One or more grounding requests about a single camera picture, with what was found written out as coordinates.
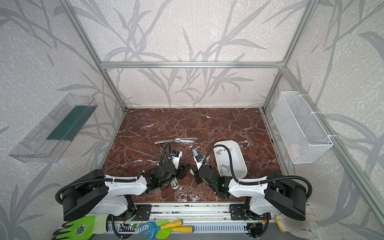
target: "white plastic container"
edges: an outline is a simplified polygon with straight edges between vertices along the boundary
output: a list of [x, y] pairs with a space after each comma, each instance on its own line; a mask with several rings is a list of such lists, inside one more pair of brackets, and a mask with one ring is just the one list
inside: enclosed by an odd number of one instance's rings
[[[244, 178], [247, 175], [248, 170], [247, 170], [247, 166], [245, 165], [245, 161], [243, 158], [243, 154], [241, 153], [239, 144], [237, 144], [237, 142], [232, 140], [215, 143], [215, 145], [218, 145], [218, 144], [222, 144], [229, 149], [232, 156], [233, 172], [235, 173], [236, 178], [238, 179]], [[231, 168], [229, 165], [229, 156], [228, 156], [227, 150], [223, 147], [217, 147], [214, 149], [214, 151], [215, 151], [217, 170], [220, 176], [231, 177], [232, 174], [231, 174]]]

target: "white glove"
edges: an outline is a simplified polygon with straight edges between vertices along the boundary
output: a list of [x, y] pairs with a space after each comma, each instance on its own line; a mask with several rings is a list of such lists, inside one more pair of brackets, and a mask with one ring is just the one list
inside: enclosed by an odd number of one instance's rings
[[285, 216], [284, 214], [276, 215], [275, 220], [277, 225], [280, 228], [281, 232], [290, 232], [293, 236], [306, 238], [306, 239], [315, 239], [315, 235], [311, 231], [305, 230], [306, 228], [318, 228], [317, 219], [313, 215], [312, 209], [307, 206], [305, 208], [305, 220], [299, 221], [291, 219], [290, 217]]

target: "green glove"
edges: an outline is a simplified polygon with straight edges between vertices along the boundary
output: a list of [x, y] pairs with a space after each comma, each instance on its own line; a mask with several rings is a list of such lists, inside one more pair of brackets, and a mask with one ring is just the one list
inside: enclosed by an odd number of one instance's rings
[[52, 240], [70, 239], [70, 240], [88, 240], [93, 234], [103, 234], [107, 232], [108, 214], [99, 216], [82, 217], [72, 222], [67, 222], [53, 233], [55, 237]]

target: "utensil handle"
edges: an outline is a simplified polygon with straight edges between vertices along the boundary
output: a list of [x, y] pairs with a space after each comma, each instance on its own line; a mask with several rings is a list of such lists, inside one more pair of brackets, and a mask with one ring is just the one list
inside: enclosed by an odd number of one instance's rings
[[172, 232], [185, 232], [185, 233], [193, 233], [195, 231], [195, 227], [174, 227], [172, 228]]
[[179, 219], [179, 220], [177, 220], [177, 221], [174, 221], [174, 222], [170, 222], [170, 223], [161, 225], [161, 229], [167, 229], [167, 228], [178, 227], [178, 226], [181, 226], [182, 224], [183, 224], [183, 223], [181, 222], [181, 219]]
[[160, 141], [157, 141], [155, 142], [155, 144], [161, 144], [161, 143], [166, 143], [166, 142], [173, 142], [174, 139], [169, 139], [169, 140], [160, 140]]

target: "work glove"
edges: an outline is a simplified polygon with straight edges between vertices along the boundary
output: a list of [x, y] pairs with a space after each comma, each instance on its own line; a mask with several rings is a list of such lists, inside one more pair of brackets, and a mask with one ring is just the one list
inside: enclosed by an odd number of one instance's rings
[[305, 208], [305, 220], [299, 221], [285, 216], [284, 214], [276, 215], [275, 220], [281, 232], [290, 232], [293, 236], [305, 239], [315, 239], [315, 235], [306, 228], [318, 228], [317, 219], [313, 215], [312, 209], [307, 206]]
[[67, 222], [53, 233], [55, 237], [52, 240], [69, 239], [69, 240], [88, 240], [93, 234], [103, 234], [107, 232], [108, 214], [99, 216], [82, 217], [75, 221]]

